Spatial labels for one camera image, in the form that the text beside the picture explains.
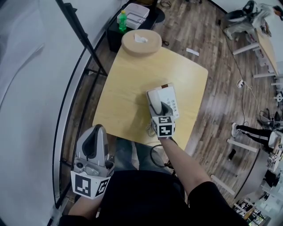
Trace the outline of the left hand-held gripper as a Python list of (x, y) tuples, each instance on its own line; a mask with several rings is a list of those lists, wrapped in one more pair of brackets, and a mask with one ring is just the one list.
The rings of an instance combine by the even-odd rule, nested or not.
[(73, 192), (96, 199), (102, 196), (113, 175), (114, 156), (108, 155), (108, 141), (104, 127), (97, 124), (78, 139), (76, 158), (71, 171)]

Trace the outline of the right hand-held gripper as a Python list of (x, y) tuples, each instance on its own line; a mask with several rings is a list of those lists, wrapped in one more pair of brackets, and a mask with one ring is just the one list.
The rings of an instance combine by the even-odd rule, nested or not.
[(172, 137), (175, 132), (175, 116), (173, 115), (172, 108), (161, 102), (161, 113), (159, 105), (149, 105), (149, 111), (151, 115), (151, 128), (158, 138)]

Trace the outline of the white telephone handset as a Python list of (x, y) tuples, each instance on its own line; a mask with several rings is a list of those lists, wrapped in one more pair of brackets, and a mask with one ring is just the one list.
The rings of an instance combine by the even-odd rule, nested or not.
[(158, 94), (158, 90), (149, 90), (147, 91), (147, 96), (156, 115), (163, 115), (162, 103), (160, 100), (160, 96)]

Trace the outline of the person's left forearm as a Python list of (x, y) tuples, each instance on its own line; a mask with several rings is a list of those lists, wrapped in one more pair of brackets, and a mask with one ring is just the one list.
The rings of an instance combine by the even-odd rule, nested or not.
[(97, 197), (96, 199), (89, 199), (81, 196), (71, 207), (68, 215), (82, 216), (91, 220), (96, 217), (102, 199), (103, 196)]

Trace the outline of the person's right forearm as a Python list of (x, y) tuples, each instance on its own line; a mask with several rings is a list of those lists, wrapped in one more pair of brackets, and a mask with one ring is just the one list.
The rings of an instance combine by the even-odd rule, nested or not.
[(210, 181), (210, 177), (202, 166), (174, 141), (166, 138), (160, 138), (159, 141), (187, 195), (200, 184)]

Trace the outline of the white telephone base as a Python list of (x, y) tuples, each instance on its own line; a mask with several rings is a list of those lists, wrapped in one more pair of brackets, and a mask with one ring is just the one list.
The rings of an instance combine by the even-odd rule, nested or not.
[(175, 118), (179, 118), (180, 114), (179, 114), (179, 110), (178, 110), (178, 105), (177, 105), (177, 100), (176, 100), (176, 95), (175, 95), (175, 90), (174, 90), (173, 84), (168, 83), (168, 84), (165, 84), (163, 86), (156, 87), (154, 89), (158, 90), (158, 94), (160, 96), (161, 102), (168, 104), (172, 108), (173, 115), (175, 116)]

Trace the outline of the person's blue jeans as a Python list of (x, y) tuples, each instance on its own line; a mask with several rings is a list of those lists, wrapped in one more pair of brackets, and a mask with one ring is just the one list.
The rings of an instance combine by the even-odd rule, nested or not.
[(170, 171), (165, 168), (161, 156), (150, 146), (135, 143), (139, 162), (139, 168), (137, 169), (132, 163), (132, 142), (126, 139), (117, 138), (115, 144), (115, 171), (143, 170), (171, 174)]

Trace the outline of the round cork tissue box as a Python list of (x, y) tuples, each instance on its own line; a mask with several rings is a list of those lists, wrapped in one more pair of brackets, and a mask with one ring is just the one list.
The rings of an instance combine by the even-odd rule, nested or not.
[(121, 47), (131, 56), (145, 57), (156, 53), (162, 46), (161, 36), (153, 30), (131, 30), (122, 37)]

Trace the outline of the person's black shirt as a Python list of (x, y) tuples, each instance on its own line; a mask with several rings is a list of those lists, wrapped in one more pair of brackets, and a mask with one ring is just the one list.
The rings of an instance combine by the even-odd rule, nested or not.
[(115, 172), (97, 218), (64, 215), (59, 226), (248, 226), (213, 182), (194, 188), (188, 203), (177, 189), (179, 184), (161, 172)]

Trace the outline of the black low cabinet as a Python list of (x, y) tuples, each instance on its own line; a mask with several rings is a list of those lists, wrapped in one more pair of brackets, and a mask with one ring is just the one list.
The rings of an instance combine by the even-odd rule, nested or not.
[[(119, 24), (117, 23), (117, 16), (118, 13), (110, 20), (109, 25), (106, 29), (106, 37), (107, 37), (109, 49), (115, 53), (119, 51), (122, 37), (124, 35), (124, 33), (119, 30)], [(150, 14), (145, 20), (145, 22), (138, 27), (138, 29), (152, 30), (156, 23), (157, 17), (158, 17), (157, 12)]]

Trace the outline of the white floor bar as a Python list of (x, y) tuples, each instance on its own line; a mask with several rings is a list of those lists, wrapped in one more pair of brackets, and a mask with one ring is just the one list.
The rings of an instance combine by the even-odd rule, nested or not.
[(211, 174), (210, 178), (215, 181), (217, 184), (219, 184), (223, 189), (225, 189), (228, 193), (230, 193), (231, 195), (235, 195), (235, 191), (230, 188), (228, 185), (226, 185), (223, 181), (221, 181), (219, 178), (217, 178), (215, 175)]
[(258, 148), (254, 148), (254, 147), (251, 147), (251, 146), (248, 146), (248, 145), (245, 145), (245, 144), (236, 142), (236, 141), (234, 141), (234, 140), (232, 140), (232, 139), (227, 139), (226, 141), (227, 141), (227, 143), (229, 143), (229, 144), (235, 145), (235, 146), (237, 146), (237, 147), (244, 148), (244, 149), (246, 149), (246, 150), (248, 150), (248, 151), (252, 151), (252, 152), (254, 152), (254, 153), (257, 153), (257, 152), (259, 151)]

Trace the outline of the green plastic bottle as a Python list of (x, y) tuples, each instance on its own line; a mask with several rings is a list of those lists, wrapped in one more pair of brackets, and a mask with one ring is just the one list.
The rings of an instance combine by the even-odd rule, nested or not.
[(127, 20), (126, 11), (122, 10), (119, 16), (119, 30), (121, 32), (125, 32), (126, 30), (126, 20)]

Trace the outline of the white rectangular box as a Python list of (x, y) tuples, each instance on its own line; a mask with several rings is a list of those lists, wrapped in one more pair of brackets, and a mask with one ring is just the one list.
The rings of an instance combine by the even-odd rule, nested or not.
[(117, 23), (121, 24), (121, 20), (123, 20), (126, 27), (136, 30), (145, 22), (148, 15), (148, 8), (130, 3), (117, 16)]

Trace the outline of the black slanted pole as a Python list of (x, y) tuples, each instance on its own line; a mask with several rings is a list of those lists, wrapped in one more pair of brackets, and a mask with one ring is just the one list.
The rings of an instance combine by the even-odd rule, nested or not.
[(91, 57), (94, 59), (96, 64), (99, 66), (102, 75), (107, 76), (107, 73), (101, 64), (98, 56), (89, 41), (88, 35), (85, 33), (77, 15), (76, 9), (72, 6), (71, 3), (64, 3), (63, 0), (55, 0), (58, 4), (59, 8), (61, 9), (62, 13), (64, 14), (65, 18), (69, 22), (71, 28), (75, 32), (76, 36), (79, 38), (82, 45), (90, 52)]

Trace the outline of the large whiteboard black frame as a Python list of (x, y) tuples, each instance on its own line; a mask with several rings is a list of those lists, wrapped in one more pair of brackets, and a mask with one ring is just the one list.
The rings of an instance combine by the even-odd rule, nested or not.
[(36, 2), (43, 48), (15, 75), (0, 105), (0, 219), (47, 226), (55, 204), (54, 146), (62, 143), (90, 53), (55, 0)]

